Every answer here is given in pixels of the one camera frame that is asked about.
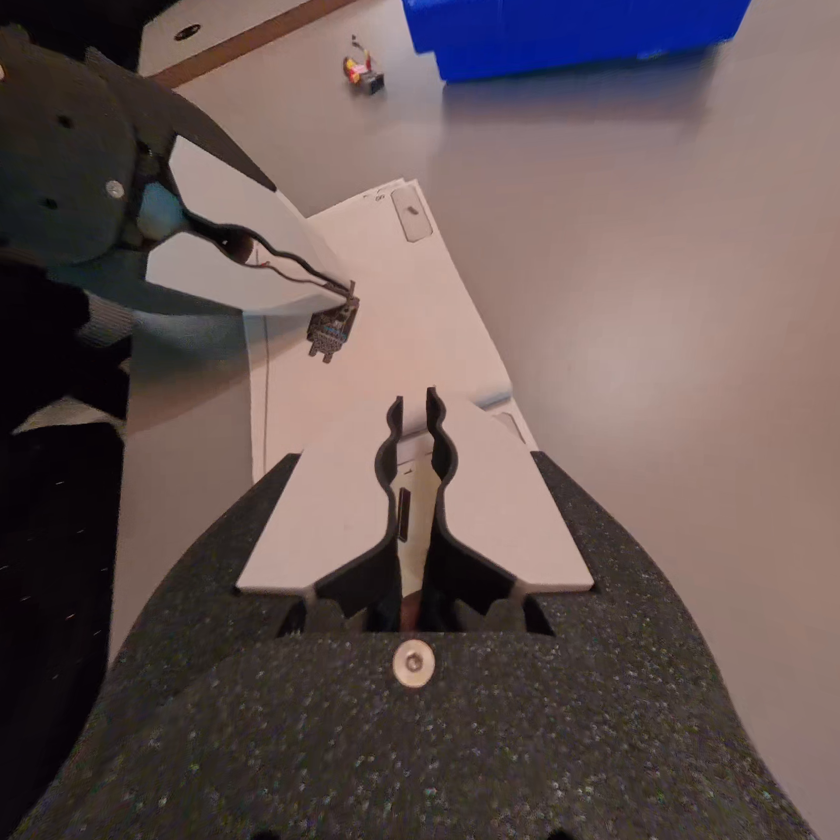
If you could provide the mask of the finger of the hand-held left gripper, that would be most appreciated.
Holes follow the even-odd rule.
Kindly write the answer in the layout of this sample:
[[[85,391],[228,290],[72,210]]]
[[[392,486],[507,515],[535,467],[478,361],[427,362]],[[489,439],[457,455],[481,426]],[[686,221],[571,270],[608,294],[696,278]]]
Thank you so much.
[[[245,262],[253,250],[245,231],[310,227],[281,193],[180,135],[175,136],[168,167],[181,210],[180,221],[165,238],[182,230],[195,232],[216,240],[226,254]]]
[[[349,282],[308,226],[245,231],[245,262],[211,238],[182,230],[150,250],[145,278],[157,287],[245,313],[316,313],[345,304]]]

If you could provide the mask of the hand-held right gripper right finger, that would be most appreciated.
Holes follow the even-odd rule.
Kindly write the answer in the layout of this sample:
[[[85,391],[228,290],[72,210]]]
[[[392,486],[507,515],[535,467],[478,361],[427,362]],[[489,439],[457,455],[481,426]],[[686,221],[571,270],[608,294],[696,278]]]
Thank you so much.
[[[500,600],[589,592],[593,575],[521,437],[435,387],[426,414],[439,486],[425,589],[481,615]]]

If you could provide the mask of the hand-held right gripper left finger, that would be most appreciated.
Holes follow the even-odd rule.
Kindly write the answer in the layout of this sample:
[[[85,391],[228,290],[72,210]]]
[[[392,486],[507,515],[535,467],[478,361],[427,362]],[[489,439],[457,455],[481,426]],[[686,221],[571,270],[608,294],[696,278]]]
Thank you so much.
[[[401,582],[392,489],[403,397],[363,402],[305,447],[236,586],[331,600],[346,617]]]

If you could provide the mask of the dark grey lego frame piece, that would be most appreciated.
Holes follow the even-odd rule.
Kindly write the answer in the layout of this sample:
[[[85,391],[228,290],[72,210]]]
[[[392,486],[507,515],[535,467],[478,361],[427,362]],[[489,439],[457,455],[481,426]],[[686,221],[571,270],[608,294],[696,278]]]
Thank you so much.
[[[360,309],[360,300],[354,292],[355,283],[351,282],[350,291],[342,305],[311,316],[307,331],[309,357],[321,355],[322,362],[328,364],[347,343]]]

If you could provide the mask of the white instruction booklet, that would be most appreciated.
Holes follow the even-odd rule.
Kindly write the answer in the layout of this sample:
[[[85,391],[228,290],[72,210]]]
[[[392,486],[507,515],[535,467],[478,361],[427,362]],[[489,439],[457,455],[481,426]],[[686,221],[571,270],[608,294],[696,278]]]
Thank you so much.
[[[307,318],[244,317],[254,482],[345,411],[396,396],[399,462],[429,453],[430,386],[501,414],[526,446],[539,448],[416,181],[373,188],[309,223],[359,281],[360,309],[329,363],[309,354]]]

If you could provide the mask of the red yellow lego minifigure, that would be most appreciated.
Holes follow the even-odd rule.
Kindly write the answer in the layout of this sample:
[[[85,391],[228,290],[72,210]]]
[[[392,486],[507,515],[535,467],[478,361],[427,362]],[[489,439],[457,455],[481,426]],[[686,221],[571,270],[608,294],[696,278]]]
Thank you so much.
[[[374,78],[373,59],[370,51],[365,48],[355,35],[350,38],[352,55],[343,60],[343,73],[349,83],[357,88],[369,85]]]

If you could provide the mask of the blue plastic bin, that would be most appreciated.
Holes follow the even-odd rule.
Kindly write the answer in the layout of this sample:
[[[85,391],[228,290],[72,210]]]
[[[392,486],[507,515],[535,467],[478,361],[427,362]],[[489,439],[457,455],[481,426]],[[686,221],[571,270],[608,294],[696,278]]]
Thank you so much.
[[[615,60],[729,41],[749,1],[403,1],[417,54],[445,82]]]

